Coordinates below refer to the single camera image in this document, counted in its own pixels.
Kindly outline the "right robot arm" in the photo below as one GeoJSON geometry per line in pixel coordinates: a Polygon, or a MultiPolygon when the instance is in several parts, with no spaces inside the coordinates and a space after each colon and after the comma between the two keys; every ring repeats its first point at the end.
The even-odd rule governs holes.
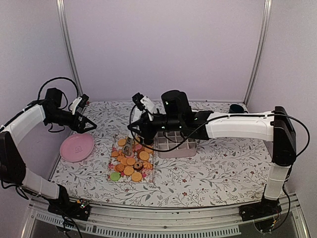
{"type": "Polygon", "coordinates": [[[282,106],[263,113],[216,113],[192,111],[185,92],[171,90],[161,96],[165,112],[161,114],[146,96],[137,93],[132,97],[128,130],[132,137],[143,138],[144,146],[152,143],[158,132],[179,131],[185,139],[210,140],[223,137],[252,138],[273,143],[272,165],[261,201],[239,207],[243,221],[282,212],[279,196],[290,169],[300,155],[296,148],[296,132],[282,106]]]}

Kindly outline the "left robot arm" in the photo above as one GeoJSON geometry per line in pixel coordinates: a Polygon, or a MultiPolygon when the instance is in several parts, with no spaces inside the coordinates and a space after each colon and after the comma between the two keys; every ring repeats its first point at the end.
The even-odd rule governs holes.
{"type": "Polygon", "coordinates": [[[49,202],[48,211],[58,215],[87,220],[91,207],[84,199],[71,201],[64,186],[53,183],[29,170],[19,151],[22,139],[38,124],[57,124],[69,127],[78,134],[96,129],[96,124],[80,114],[89,97],[77,95],[69,110],[61,107],[64,93],[57,88],[49,88],[45,98],[30,102],[6,124],[0,127],[0,181],[6,183],[4,189],[15,187],[18,192],[42,197],[49,202]]]}

